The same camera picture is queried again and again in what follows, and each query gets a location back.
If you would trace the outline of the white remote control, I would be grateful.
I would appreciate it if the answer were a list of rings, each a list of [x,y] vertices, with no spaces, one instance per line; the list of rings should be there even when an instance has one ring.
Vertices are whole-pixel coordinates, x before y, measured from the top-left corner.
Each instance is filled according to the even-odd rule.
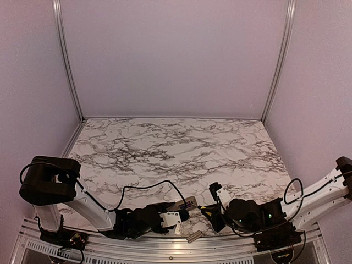
[[[180,210],[187,210],[191,211],[194,210],[198,207],[196,197],[195,196],[189,196],[185,198],[185,200],[180,200],[174,204],[174,211],[180,211]]]

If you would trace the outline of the yellow handled screwdriver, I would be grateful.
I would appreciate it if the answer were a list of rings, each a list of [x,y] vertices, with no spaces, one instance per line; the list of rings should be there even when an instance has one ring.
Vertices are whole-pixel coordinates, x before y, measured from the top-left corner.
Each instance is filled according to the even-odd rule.
[[[205,217],[211,218],[216,213],[217,207],[215,204],[207,206],[198,205],[197,209],[199,209]]]

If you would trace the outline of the grey battery compartment cover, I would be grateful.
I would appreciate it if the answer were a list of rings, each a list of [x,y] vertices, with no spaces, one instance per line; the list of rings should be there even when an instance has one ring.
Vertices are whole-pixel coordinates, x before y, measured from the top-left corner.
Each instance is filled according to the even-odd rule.
[[[194,242],[195,240],[201,238],[203,236],[203,232],[198,230],[192,234],[190,234],[189,236],[186,237],[186,240],[188,243],[192,243]]]

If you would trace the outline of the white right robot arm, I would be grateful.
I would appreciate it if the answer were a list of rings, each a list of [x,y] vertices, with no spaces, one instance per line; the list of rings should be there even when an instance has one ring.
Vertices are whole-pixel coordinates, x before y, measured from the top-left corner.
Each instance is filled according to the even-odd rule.
[[[303,232],[326,213],[351,203],[351,159],[342,156],[336,163],[335,169],[309,187],[262,204],[233,199],[215,182],[210,186],[215,203],[198,209],[216,232],[225,226],[243,233],[264,233],[280,227],[272,241],[284,246],[294,237],[293,229]]]

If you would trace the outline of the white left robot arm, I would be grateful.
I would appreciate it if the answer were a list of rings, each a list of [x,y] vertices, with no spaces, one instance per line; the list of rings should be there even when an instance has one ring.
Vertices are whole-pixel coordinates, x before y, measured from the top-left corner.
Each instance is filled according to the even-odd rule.
[[[166,234],[189,219],[185,198],[182,206],[170,210],[173,203],[153,203],[143,208],[116,206],[109,209],[89,192],[80,179],[81,165],[69,158],[36,156],[20,172],[20,196],[32,204],[40,220],[41,232],[58,245],[69,241],[63,228],[63,216],[57,204],[65,204],[87,219],[99,233],[111,239],[137,239],[152,231]]]

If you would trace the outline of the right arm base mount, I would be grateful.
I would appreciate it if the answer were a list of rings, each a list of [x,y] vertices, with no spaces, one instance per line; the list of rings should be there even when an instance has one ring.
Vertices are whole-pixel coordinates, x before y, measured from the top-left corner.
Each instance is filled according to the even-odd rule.
[[[254,236],[254,243],[258,252],[277,250],[302,242],[302,235],[303,232],[297,232],[291,229],[273,229],[256,234]]]

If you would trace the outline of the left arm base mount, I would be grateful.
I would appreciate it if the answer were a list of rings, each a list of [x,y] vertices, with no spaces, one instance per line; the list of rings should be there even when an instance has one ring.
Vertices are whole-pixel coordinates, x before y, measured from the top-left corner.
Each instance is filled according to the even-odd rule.
[[[41,221],[38,219],[38,227],[41,232],[42,241],[61,246],[67,249],[85,250],[87,233],[79,232],[63,227],[64,218],[60,216],[60,224],[57,232],[47,231],[42,228]]]

